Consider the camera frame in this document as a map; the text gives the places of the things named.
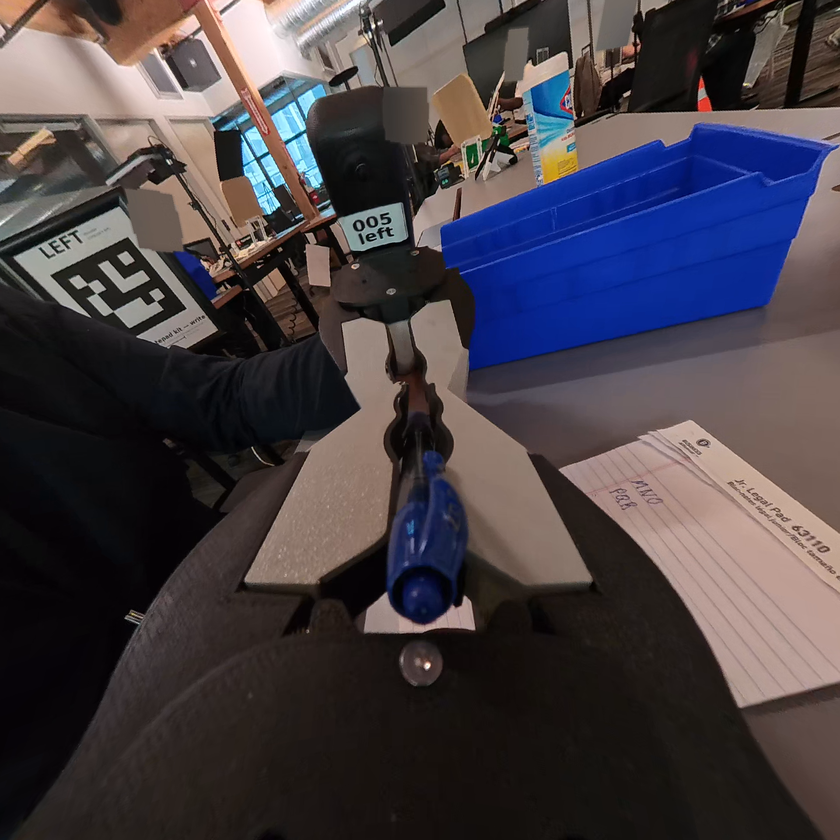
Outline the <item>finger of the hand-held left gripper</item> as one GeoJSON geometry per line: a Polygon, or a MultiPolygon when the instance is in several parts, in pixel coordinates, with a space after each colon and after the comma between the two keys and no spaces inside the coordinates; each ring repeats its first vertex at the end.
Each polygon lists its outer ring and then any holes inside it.
{"type": "Polygon", "coordinates": [[[391,374],[389,332],[382,322],[357,318],[342,325],[345,381],[364,412],[393,405],[400,385],[391,374]]]}
{"type": "Polygon", "coordinates": [[[450,301],[430,302],[410,320],[413,344],[425,364],[424,381],[441,396],[466,400],[469,351],[464,346],[450,301]]]}

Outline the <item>black speaker box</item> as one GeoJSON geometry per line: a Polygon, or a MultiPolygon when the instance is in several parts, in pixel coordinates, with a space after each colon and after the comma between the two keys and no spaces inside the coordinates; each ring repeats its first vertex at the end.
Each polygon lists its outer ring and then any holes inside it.
{"type": "Polygon", "coordinates": [[[204,43],[195,38],[167,47],[163,58],[184,91],[204,92],[221,79],[204,43]]]}

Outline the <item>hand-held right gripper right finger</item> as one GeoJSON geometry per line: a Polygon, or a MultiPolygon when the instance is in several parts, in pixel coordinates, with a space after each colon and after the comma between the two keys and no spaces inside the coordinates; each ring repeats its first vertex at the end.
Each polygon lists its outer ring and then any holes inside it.
{"type": "Polygon", "coordinates": [[[588,589],[592,575],[529,452],[449,390],[435,395],[439,421],[454,442],[446,477],[467,516],[470,602],[588,589]]]}

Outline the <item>blue retractable pen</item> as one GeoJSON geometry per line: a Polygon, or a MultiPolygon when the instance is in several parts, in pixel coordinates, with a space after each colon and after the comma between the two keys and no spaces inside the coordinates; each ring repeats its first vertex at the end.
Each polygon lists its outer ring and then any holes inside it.
{"type": "Polygon", "coordinates": [[[394,432],[400,474],[385,591],[400,616],[428,625],[463,601],[469,526],[446,471],[454,439],[443,422],[443,401],[419,371],[406,374],[403,383],[394,432]]]}

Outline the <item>black flat panel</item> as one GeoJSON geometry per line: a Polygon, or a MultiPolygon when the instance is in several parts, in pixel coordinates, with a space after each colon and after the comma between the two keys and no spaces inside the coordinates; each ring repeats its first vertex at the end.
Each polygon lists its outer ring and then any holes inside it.
{"type": "Polygon", "coordinates": [[[245,174],[243,140],[236,129],[213,132],[217,176],[220,182],[232,181],[245,174]]]}

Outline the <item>person's left forearm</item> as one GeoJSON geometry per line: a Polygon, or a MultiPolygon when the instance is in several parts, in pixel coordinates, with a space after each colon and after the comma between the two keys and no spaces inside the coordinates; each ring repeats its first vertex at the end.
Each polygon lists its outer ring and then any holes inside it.
{"type": "Polygon", "coordinates": [[[246,360],[166,349],[2,287],[2,407],[101,436],[213,452],[299,439],[358,411],[319,338],[246,360]]]}

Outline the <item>blue plastic bin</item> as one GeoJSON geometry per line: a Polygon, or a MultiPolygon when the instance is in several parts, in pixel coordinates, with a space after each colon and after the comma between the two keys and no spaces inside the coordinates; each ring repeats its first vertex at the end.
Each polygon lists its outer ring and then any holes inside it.
{"type": "Polygon", "coordinates": [[[442,226],[470,368],[766,306],[836,148],[702,122],[442,226]]]}

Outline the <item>grey desk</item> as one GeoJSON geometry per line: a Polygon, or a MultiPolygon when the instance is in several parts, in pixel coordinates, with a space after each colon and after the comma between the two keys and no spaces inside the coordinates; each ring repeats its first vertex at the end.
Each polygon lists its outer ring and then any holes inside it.
{"type": "MultiPolygon", "coordinates": [[[[838,525],[838,151],[767,315],[732,314],[478,374],[478,408],[561,463],[693,419],[838,525]]],[[[335,624],[249,662],[272,699],[257,838],[838,838],[838,678],[738,709],[687,606],[593,501],[540,467],[595,588],[433,633],[430,687],[335,624]]]]}

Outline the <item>red strip sign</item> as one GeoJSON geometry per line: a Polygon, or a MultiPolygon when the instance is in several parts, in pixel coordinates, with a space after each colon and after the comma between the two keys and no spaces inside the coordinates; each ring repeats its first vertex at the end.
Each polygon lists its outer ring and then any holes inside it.
{"type": "Polygon", "coordinates": [[[259,134],[263,138],[269,137],[275,126],[270,120],[270,115],[266,110],[265,103],[262,101],[259,92],[255,91],[250,85],[237,86],[237,91],[243,107],[248,112],[259,134]]]}

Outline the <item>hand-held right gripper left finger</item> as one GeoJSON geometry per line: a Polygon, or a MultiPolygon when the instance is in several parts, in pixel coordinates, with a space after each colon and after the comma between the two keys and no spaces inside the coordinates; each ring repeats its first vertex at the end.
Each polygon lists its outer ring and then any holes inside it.
{"type": "Polygon", "coordinates": [[[385,589],[394,464],[385,434],[401,386],[380,384],[314,443],[244,578],[260,594],[341,601],[364,611],[385,589]]]}

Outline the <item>white lined legal pad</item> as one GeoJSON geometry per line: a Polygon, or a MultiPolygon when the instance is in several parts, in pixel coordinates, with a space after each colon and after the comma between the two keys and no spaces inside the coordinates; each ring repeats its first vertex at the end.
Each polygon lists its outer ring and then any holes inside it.
{"type": "MultiPolygon", "coordinates": [[[[838,683],[838,533],[697,423],[561,469],[530,457],[593,582],[525,601],[605,591],[639,548],[688,608],[739,707],[838,683]]],[[[385,601],[386,591],[374,607],[385,601]]],[[[386,610],[391,622],[378,617],[373,632],[421,626],[386,610]]]]}

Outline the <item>tan panel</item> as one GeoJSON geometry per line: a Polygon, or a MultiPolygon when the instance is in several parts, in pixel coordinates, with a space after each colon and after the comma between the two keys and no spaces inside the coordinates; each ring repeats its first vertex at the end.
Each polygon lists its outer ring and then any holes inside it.
{"type": "Polygon", "coordinates": [[[220,186],[229,214],[238,228],[245,228],[249,221],[263,217],[263,208],[247,176],[221,181],[220,186]]]}
{"type": "Polygon", "coordinates": [[[466,73],[458,74],[437,89],[432,96],[432,107],[454,145],[460,146],[475,138],[488,140],[492,134],[487,108],[466,73]]]}

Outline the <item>silver ventilation duct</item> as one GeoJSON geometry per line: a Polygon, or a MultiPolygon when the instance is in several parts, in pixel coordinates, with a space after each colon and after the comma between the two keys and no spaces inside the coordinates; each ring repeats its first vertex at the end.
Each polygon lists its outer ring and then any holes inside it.
{"type": "Polygon", "coordinates": [[[330,39],[340,39],[362,13],[376,9],[380,1],[270,1],[264,2],[266,17],[279,39],[293,43],[302,56],[330,39]]]}

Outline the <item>black and white marker sign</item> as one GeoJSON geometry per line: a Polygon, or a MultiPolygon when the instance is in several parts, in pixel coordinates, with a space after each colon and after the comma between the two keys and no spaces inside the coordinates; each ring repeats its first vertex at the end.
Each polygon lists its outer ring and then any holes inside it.
{"type": "Polygon", "coordinates": [[[198,351],[224,334],[179,259],[140,246],[120,187],[6,238],[1,255],[17,288],[136,338],[198,351]]]}

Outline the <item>black tripod stand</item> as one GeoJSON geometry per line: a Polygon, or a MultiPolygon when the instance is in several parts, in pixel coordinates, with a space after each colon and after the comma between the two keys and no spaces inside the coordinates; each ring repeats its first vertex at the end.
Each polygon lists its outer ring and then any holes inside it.
{"type": "Polygon", "coordinates": [[[225,257],[228,267],[238,278],[239,293],[227,299],[223,309],[234,306],[231,317],[241,322],[250,336],[257,335],[267,350],[278,350],[291,346],[292,342],[274,319],[266,304],[256,294],[254,281],[240,265],[228,241],[214,223],[213,218],[201,203],[186,180],[186,165],[178,161],[174,152],[163,143],[153,143],[133,152],[126,162],[119,164],[107,177],[109,186],[128,189],[132,184],[138,186],[145,182],[156,185],[170,178],[175,178],[187,196],[193,211],[197,212],[207,228],[212,232],[218,250],[225,257]]]}

